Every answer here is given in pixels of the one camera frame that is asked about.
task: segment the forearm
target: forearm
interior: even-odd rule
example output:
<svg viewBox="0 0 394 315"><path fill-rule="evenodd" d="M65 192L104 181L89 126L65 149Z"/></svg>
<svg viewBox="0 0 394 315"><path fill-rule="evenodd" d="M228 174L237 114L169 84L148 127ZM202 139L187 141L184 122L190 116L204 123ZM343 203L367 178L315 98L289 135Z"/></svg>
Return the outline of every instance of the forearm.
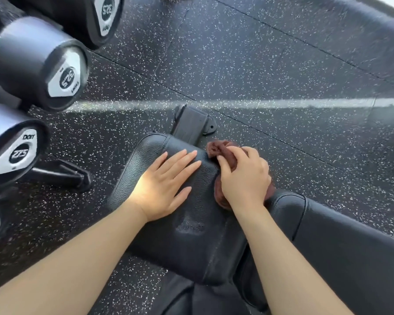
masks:
<svg viewBox="0 0 394 315"><path fill-rule="evenodd" d="M248 239L274 315L352 315L263 206L240 212L236 217Z"/></svg>
<svg viewBox="0 0 394 315"><path fill-rule="evenodd" d="M0 288L0 315L87 314L146 216L126 202Z"/></svg>

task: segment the rubber gym floor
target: rubber gym floor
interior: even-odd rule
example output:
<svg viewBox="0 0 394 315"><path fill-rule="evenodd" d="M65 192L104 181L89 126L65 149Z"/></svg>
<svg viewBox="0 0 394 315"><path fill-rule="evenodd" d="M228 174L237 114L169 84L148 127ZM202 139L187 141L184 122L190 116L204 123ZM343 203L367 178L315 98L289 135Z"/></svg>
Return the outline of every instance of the rubber gym floor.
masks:
<svg viewBox="0 0 394 315"><path fill-rule="evenodd" d="M49 158L92 172L75 194L19 184L0 241L0 285L107 212L139 139L169 132L187 102L214 137L254 146L279 188L394 237L394 15L362 0L126 0L115 37L92 53L81 99L59 114ZM20 13L0 0L2 19ZM91 314L145 314L165 275L124 255Z"/></svg>

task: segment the black leather pad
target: black leather pad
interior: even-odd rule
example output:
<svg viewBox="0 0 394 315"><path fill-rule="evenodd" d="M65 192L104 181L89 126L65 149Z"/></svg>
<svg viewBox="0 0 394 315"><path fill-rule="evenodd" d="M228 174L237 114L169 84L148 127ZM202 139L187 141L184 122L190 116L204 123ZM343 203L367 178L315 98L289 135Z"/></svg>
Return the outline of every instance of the black leather pad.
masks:
<svg viewBox="0 0 394 315"><path fill-rule="evenodd" d="M301 197L303 216L295 230L295 197L286 195L272 207L273 218L295 247L354 314L394 314L394 238L297 196ZM283 225L287 215L290 225ZM289 230L295 231L291 237ZM252 256L249 254L244 261L238 272L241 294L265 310L267 303Z"/></svg>
<svg viewBox="0 0 394 315"><path fill-rule="evenodd" d="M185 278L205 285L220 285L232 279L247 240L235 216L217 205L214 180L218 164L207 153L162 133L144 137L137 145L108 200L115 210L132 192L142 173L164 151L168 156L197 150L201 167L185 182L192 186L188 199L173 214L147 223L129 251Z"/></svg>

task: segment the hand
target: hand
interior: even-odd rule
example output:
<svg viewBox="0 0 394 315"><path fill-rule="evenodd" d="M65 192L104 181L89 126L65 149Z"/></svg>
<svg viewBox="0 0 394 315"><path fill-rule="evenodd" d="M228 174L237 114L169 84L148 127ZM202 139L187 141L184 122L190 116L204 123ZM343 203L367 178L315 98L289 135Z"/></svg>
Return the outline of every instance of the hand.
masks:
<svg viewBox="0 0 394 315"><path fill-rule="evenodd" d="M191 191L190 186L185 187L176 195L185 180L200 167L200 160L187 167L196 156L197 150L187 153L184 149L165 161L168 153L164 152L142 174L126 201L140 207L147 221L171 214L187 199Z"/></svg>
<svg viewBox="0 0 394 315"><path fill-rule="evenodd" d="M268 163L260 158L258 151L251 147L227 147L234 153L238 164L231 172L228 162L218 156L221 166L222 191L229 201L232 210L244 210L248 206L263 205L271 176L268 174Z"/></svg>

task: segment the brown towel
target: brown towel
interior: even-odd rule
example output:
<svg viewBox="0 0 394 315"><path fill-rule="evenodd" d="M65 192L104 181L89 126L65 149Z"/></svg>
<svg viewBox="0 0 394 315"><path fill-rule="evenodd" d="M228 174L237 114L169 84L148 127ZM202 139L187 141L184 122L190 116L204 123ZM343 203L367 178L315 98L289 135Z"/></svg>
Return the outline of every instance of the brown towel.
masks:
<svg viewBox="0 0 394 315"><path fill-rule="evenodd" d="M209 142L206 146L206 151L209 156L209 158L213 158L216 156L224 156L226 161L228 162L229 166L231 167L231 171L234 171L236 169L236 166L238 164L238 161L236 160L235 155L226 147L229 146L237 146L239 147L236 143L230 142L228 140L215 140L213 142ZM273 185L273 182L269 185L267 189L266 196L264 197L264 200L267 200L270 198L276 188ZM222 191L222 182L221 182L221 176L219 175L216 180L215 180L215 199L216 202L219 204L224 209L231 209L231 205L229 202L226 200L225 196L223 195Z"/></svg>

